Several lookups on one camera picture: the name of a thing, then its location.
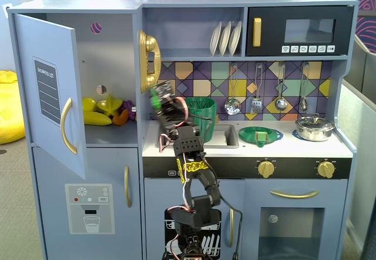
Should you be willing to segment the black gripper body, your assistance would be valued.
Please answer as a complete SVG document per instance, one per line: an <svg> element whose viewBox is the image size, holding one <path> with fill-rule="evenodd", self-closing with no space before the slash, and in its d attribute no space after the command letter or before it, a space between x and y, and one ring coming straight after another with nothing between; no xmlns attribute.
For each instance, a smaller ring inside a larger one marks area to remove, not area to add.
<svg viewBox="0 0 376 260"><path fill-rule="evenodd" d="M189 109L184 98L177 96L178 104L160 107L157 119L161 124L162 131L169 138L178 137L178 128L193 126L194 119L189 115Z"/></svg>

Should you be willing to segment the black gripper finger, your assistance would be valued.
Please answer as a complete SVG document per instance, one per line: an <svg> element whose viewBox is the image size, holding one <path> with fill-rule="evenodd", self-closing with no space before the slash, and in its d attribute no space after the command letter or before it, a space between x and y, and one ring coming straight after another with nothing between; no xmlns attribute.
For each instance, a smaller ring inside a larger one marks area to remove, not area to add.
<svg viewBox="0 0 376 260"><path fill-rule="evenodd" d="M172 92L163 92L160 96L160 101L162 107L167 107L170 105L178 104L178 100L176 99L176 95Z"/></svg>
<svg viewBox="0 0 376 260"><path fill-rule="evenodd" d="M157 94L152 94L150 97L150 104L153 108L154 114L158 116L158 113L160 112L160 99Z"/></svg>

